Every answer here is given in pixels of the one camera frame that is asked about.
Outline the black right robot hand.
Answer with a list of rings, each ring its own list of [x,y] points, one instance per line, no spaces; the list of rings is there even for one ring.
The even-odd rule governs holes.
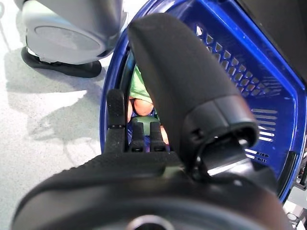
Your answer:
[[[155,13],[128,36],[160,122],[126,140],[123,92],[107,96],[103,154],[62,171],[20,202],[13,230],[290,230],[273,171],[245,154],[258,124],[206,46]]]

